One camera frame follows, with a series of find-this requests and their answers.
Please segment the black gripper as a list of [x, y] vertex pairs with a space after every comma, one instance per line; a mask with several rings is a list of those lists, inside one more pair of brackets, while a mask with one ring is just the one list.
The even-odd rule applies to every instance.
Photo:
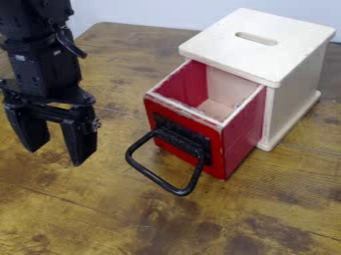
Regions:
[[75, 166], [97, 149], [95, 97], [80, 88], [79, 59], [69, 32], [40, 38], [10, 38], [0, 34], [14, 78], [0, 84], [4, 110], [24, 147], [34, 152], [48, 141], [46, 122], [61, 124], [64, 141]]

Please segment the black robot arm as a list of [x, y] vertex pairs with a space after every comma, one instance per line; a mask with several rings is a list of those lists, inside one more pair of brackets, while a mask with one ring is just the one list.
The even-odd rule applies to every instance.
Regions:
[[61, 127], [72, 163], [96, 151], [96, 98], [80, 88], [79, 60], [67, 21], [71, 0], [0, 0], [0, 49], [14, 74], [0, 79], [6, 118], [24, 147], [36, 151], [49, 141], [48, 123]]

